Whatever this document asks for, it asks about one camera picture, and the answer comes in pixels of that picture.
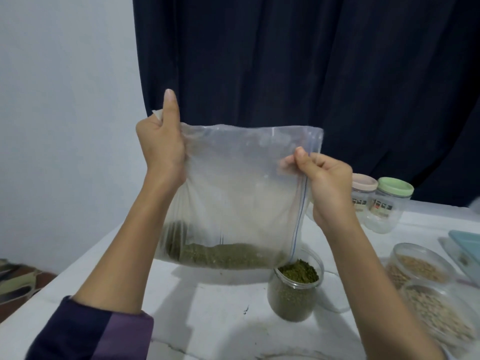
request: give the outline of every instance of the dark blue curtain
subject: dark blue curtain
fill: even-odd
[[[312,125],[322,152],[414,199],[480,195],[480,0],[133,0],[147,114]]]

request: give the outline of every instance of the label on jar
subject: label on jar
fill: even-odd
[[[367,205],[366,199],[352,197],[352,202],[356,212],[362,212],[365,206]]]
[[[372,199],[369,210],[380,218],[388,218],[392,213],[393,204],[387,200]]]

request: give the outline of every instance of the container of seeds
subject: container of seeds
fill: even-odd
[[[273,270],[267,288],[270,307],[286,321],[307,319],[314,310],[323,277],[322,260],[313,251],[302,248],[296,262]]]
[[[453,266],[440,255],[423,246],[406,242],[393,247],[385,268],[398,290],[411,279],[448,285],[456,276]]]
[[[444,285],[413,279],[400,293],[430,335],[457,359],[479,339],[479,315]]]

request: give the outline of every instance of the fingernail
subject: fingernail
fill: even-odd
[[[299,146],[297,148],[297,154],[301,158],[301,157],[305,156],[305,154],[307,154],[307,152],[303,149],[303,147]]]
[[[177,97],[175,97],[174,91],[172,91],[170,88],[167,88],[165,90],[165,94],[163,95],[163,99],[164,101],[173,102],[177,99]]]

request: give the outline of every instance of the jar of green herb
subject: jar of green herb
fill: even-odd
[[[273,270],[268,282],[270,307],[286,321],[306,320],[314,310],[324,264],[313,251],[302,248],[298,260]]]

